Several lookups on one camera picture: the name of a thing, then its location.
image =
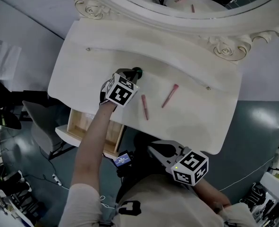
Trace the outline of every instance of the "shirt sleeve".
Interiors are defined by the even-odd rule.
[[[229,224],[237,224],[238,227],[257,227],[248,206],[245,203],[237,203],[223,209],[219,215]]]
[[[67,203],[59,227],[94,227],[101,218],[99,193],[86,184],[70,187]]]

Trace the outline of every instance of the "red marker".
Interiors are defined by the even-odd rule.
[[[148,107],[147,107],[147,100],[145,98],[145,95],[141,95],[141,99],[143,101],[143,105],[144,105],[144,114],[147,120],[149,120],[149,113],[148,113]]]
[[[164,106],[168,103],[169,99],[173,96],[173,94],[175,93],[175,91],[177,90],[179,86],[177,84],[174,84],[174,87],[172,89],[172,91],[170,92],[169,96],[167,97],[166,101],[164,101],[163,105],[161,106],[162,108],[164,108]]]

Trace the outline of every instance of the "forearm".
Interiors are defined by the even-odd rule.
[[[71,185],[85,183],[91,185],[97,191],[99,190],[99,168],[108,125],[114,108],[114,104],[106,103],[101,105],[97,111],[77,151]]]
[[[215,210],[215,203],[222,204],[224,208],[231,205],[226,195],[218,191],[204,179],[201,179],[193,187],[193,190],[198,197],[213,210]]]

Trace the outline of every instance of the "gray chair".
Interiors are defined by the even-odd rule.
[[[74,146],[62,150],[66,144],[55,132],[59,125],[54,115],[48,108],[40,104],[23,101],[23,105],[33,121],[31,134],[36,143],[48,155],[51,160],[74,148]]]

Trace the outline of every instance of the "chair backrest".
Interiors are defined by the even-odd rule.
[[[55,128],[59,125],[56,123],[54,115],[48,108],[40,104],[23,101],[23,105],[34,122],[31,131],[35,141],[42,149],[50,148],[50,151],[53,151],[51,148],[61,142],[61,138],[55,132]],[[50,145],[47,146],[43,142],[50,142]]]

